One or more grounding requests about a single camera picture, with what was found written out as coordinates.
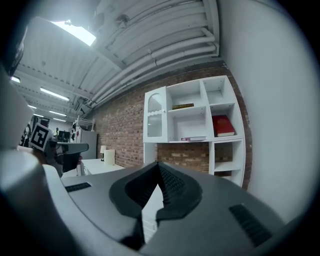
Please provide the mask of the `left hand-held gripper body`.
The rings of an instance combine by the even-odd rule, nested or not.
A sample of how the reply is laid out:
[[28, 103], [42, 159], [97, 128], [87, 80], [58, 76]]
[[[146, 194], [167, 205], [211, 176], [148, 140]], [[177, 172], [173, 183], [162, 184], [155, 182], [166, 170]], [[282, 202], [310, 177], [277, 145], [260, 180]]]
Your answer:
[[60, 155], [80, 154], [89, 150], [87, 143], [57, 142], [52, 140], [52, 131], [47, 127], [36, 123], [31, 134], [29, 146], [40, 150], [46, 157], [58, 157]]

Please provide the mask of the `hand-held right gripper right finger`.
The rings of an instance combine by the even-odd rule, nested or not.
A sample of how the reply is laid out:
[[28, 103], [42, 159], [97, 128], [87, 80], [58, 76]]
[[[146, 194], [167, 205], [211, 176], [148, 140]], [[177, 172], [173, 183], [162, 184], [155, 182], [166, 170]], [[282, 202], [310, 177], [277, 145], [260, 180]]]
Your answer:
[[202, 198], [184, 218], [159, 223], [139, 251], [145, 256], [248, 256], [285, 225], [272, 208], [228, 179], [162, 166], [195, 179]]

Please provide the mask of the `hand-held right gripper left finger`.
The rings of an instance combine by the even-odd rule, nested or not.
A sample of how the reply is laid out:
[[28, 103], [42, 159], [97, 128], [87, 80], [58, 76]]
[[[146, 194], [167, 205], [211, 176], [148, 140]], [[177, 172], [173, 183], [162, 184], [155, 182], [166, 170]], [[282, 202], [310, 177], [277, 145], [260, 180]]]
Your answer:
[[157, 162], [87, 176], [63, 177], [70, 200], [64, 220], [76, 241], [95, 250], [143, 250], [157, 237]]

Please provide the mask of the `white cabinet door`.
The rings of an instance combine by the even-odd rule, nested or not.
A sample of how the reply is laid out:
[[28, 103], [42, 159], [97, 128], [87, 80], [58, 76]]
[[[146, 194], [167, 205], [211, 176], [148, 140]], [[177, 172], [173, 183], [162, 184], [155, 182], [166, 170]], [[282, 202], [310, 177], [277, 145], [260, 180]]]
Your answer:
[[160, 87], [144, 95], [143, 142], [168, 142], [167, 91]]

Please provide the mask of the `person's left forearm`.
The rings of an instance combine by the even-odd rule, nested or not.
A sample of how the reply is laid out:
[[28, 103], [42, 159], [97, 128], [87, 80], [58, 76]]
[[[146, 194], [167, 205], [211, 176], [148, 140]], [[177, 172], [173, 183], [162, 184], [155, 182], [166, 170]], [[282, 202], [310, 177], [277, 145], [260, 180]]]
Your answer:
[[44, 153], [39, 149], [24, 147], [20, 145], [18, 145], [16, 149], [20, 152], [26, 152], [35, 156], [42, 165], [45, 165], [47, 163]]

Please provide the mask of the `grey metal cabinet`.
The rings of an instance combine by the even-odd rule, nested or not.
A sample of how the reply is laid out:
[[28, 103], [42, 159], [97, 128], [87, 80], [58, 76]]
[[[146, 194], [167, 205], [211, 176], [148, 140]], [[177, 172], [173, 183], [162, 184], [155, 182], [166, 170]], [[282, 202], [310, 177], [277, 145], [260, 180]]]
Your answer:
[[88, 144], [88, 150], [81, 153], [84, 160], [97, 158], [97, 141], [98, 135], [94, 131], [80, 130], [78, 136], [80, 143]]

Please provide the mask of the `white side table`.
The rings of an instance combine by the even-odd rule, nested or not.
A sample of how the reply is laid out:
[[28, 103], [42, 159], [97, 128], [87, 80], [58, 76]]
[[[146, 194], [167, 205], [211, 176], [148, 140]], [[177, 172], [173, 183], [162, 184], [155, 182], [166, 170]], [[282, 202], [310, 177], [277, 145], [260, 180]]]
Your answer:
[[124, 167], [117, 164], [106, 164], [101, 159], [82, 159], [81, 167], [85, 176], [122, 170]]

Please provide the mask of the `cream rectangular block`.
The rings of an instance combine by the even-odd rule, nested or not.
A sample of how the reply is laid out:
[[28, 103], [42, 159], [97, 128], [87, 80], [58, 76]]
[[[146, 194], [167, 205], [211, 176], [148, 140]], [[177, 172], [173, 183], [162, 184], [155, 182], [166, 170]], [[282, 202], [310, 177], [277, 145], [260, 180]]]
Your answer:
[[103, 153], [103, 161], [106, 165], [114, 165], [115, 164], [115, 150], [114, 149], [106, 149]]

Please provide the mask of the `white metal rack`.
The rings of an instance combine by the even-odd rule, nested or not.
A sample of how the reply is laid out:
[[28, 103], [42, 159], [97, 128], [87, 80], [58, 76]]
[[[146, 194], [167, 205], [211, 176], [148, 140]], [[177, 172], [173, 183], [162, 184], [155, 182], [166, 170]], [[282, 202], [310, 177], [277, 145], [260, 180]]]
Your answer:
[[96, 120], [93, 119], [85, 119], [85, 118], [80, 118], [79, 116], [75, 119], [75, 121], [72, 123], [72, 130], [76, 131], [77, 129], [85, 129], [90, 132], [95, 131], [95, 124]]

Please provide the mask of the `white shelf unit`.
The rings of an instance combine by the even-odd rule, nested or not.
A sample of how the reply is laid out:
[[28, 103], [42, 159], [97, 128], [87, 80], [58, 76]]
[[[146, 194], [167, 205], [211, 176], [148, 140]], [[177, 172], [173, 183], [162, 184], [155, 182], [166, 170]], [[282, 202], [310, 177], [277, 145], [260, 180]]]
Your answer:
[[[172, 106], [194, 107], [172, 110]], [[190, 80], [166, 86], [168, 142], [144, 143], [143, 161], [156, 159], [156, 144], [208, 143], [208, 172], [242, 186], [245, 176], [246, 141], [243, 119], [236, 95], [226, 75]], [[212, 116], [226, 115], [235, 135], [216, 137]], [[202, 141], [181, 141], [206, 136]]]

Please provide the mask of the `red book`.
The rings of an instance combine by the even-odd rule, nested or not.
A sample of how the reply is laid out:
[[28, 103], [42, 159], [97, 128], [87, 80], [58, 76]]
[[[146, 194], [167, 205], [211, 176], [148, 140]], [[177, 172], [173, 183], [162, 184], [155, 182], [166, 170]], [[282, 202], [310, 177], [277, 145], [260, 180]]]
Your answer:
[[216, 137], [234, 136], [236, 134], [236, 130], [226, 115], [212, 116], [212, 124]]

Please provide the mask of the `rectangular ceiling light panel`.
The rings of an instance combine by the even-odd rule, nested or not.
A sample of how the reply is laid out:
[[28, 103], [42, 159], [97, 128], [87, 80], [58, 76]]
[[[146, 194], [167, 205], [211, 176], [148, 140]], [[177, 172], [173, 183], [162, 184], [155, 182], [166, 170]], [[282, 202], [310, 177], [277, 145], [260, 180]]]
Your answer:
[[88, 46], [91, 46], [96, 40], [96, 37], [92, 33], [90, 33], [82, 26], [73, 25], [70, 20], [51, 21], [51, 23], [68, 32]]

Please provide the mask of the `round ceiling fixture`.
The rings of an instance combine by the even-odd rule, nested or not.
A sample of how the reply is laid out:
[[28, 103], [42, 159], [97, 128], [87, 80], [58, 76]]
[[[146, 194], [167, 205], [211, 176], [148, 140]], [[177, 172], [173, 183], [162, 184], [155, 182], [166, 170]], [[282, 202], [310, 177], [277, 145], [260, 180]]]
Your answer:
[[120, 14], [116, 19], [115, 22], [119, 25], [119, 26], [124, 26], [126, 27], [128, 25], [128, 23], [130, 22], [130, 17], [126, 14]]

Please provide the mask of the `group of white ceiling pipes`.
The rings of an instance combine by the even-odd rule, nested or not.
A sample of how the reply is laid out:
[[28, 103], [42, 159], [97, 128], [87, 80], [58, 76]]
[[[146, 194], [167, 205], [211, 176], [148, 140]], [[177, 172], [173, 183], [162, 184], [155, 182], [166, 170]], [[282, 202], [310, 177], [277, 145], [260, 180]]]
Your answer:
[[201, 30], [204, 33], [204, 36], [182, 40], [160, 48], [141, 57], [123, 69], [113, 78], [108, 80], [103, 88], [89, 100], [89, 106], [92, 108], [97, 106], [111, 94], [115, 93], [120, 86], [141, 74], [149, 72], [153, 68], [160, 67], [164, 64], [187, 56], [198, 55], [201, 53], [215, 52], [215, 55], [218, 55], [220, 42], [208, 29], [203, 27]]

